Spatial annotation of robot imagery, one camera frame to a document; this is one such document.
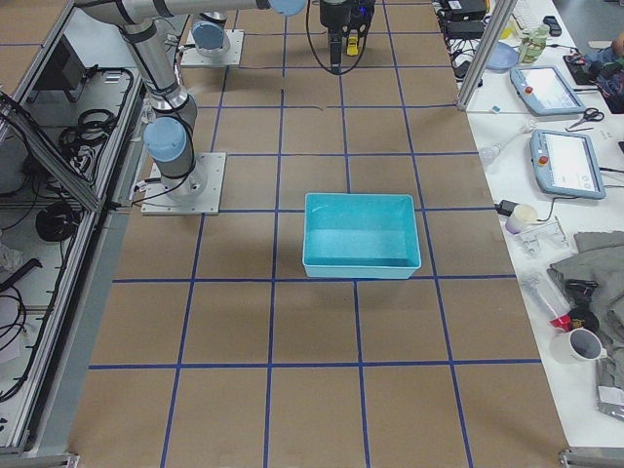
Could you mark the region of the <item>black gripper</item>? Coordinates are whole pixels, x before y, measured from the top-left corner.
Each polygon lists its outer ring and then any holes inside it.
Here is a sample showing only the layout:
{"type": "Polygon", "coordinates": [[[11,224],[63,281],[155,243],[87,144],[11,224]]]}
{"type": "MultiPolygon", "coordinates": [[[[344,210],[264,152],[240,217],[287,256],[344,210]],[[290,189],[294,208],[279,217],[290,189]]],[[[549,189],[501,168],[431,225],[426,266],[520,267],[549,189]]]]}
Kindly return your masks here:
{"type": "Polygon", "coordinates": [[[330,66],[341,66],[342,36],[358,33],[357,56],[366,50],[368,33],[374,16],[374,0],[319,2],[320,22],[328,31],[330,66]]]}

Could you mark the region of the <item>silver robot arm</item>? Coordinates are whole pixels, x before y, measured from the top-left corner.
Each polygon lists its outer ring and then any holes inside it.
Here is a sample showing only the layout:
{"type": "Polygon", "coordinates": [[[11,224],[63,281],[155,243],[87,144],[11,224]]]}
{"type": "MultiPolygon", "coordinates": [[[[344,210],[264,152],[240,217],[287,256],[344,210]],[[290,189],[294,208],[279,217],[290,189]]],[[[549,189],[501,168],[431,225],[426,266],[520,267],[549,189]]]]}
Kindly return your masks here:
{"type": "Polygon", "coordinates": [[[173,197],[186,198],[203,190],[205,177],[196,169],[192,131],[197,106],[179,83],[169,62],[163,41],[157,35],[155,20],[197,13],[198,1],[77,1],[75,5],[91,18],[116,26],[133,56],[147,87],[156,120],[144,136],[163,137],[172,142],[174,134],[184,131],[182,142],[165,150],[163,155],[150,147],[160,171],[162,183],[173,197]]]}
{"type": "MultiPolygon", "coordinates": [[[[319,20],[327,30],[330,62],[322,64],[312,42],[306,37],[315,61],[333,75],[349,70],[342,67],[342,57],[361,59],[374,16],[373,1],[320,1],[319,20]]],[[[244,31],[226,27],[227,14],[214,11],[197,14],[187,42],[180,47],[181,64],[186,67],[226,67],[240,63],[244,31]]]]}

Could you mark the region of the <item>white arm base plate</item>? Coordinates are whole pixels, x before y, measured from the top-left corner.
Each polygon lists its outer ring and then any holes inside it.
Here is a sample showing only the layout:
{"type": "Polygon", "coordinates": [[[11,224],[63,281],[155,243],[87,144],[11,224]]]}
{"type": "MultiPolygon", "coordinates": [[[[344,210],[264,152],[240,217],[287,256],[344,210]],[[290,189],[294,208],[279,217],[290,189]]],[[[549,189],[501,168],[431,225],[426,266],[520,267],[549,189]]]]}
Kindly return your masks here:
{"type": "Polygon", "coordinates": [[[225,29],[218,34],[211,32],[208,39],[201,38],[199,32],[190,32],[186,44],[181,48],[180,63],[182,67],[194,68],[238,66],[243,44],[242,29],[225,29]]]}
{"type": "Polygon", "coordinates": [[[184,180],[161,180],[160,170],[152,164],[150,176],[159,178],[146,187],[143,215],[217,215],[225,173],[224,152],[195,154],[195,168],[184,180]]]}

